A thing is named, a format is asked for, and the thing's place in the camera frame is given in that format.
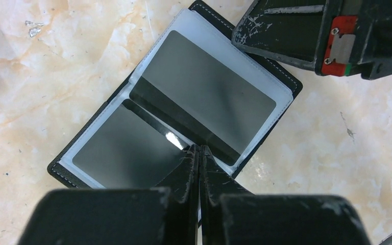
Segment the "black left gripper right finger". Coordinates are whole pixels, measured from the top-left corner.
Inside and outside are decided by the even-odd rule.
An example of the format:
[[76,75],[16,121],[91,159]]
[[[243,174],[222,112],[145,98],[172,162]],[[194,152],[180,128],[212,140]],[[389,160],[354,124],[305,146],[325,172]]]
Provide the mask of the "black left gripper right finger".
[[203,244],[243,244],[254,195],[238,184],[216,162],[210,148],[201,146],[200,202]]

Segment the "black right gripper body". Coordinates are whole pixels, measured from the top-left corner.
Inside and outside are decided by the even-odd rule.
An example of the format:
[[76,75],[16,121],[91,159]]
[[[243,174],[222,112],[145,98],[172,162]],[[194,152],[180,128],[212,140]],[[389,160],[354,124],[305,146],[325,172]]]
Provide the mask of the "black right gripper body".
[[363,79],[375,80],[392,75],[392,1],[314,1],[322,15],[316,48],[315,73],[323,76],[326,51],[334,23],[340,16],[355,17],[355,36],[346,64],[346,75],[360,74]]

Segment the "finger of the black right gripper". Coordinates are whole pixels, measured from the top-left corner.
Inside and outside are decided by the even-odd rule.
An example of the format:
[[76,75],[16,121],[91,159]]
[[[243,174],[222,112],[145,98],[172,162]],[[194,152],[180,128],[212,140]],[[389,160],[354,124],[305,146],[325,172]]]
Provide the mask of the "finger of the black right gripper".
[[325,6],[326,1],[253,1],[231,41],[246,53],[313,70]]

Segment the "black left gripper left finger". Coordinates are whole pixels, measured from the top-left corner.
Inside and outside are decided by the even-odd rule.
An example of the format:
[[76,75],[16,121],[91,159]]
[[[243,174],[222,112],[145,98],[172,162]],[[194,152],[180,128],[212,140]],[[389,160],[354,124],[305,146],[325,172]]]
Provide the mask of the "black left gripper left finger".
[[182,153],[179,165],[157,184],[169,190],[163,244],[197,244],[198,241],[200,147],[191,145]]

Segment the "silver magnetic stripe card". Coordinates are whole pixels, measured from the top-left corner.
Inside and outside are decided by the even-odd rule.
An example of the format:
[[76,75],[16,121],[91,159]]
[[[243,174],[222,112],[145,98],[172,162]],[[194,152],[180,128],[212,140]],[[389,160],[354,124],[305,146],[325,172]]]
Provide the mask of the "silver magnetic stripe card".
[[126,99],[72,161],[106,188],[149,188],[179,165],[188,148],[159,120]]

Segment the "black leather card holder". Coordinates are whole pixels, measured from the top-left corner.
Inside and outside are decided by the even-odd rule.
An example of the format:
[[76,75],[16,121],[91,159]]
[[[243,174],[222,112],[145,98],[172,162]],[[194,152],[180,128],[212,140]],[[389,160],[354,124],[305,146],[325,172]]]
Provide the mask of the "black leather card holder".
[[303,85],[234,47],[233,28],[204,1],[182,9],[48,173],[70,188],[150,188],[206,145],[236,177]]

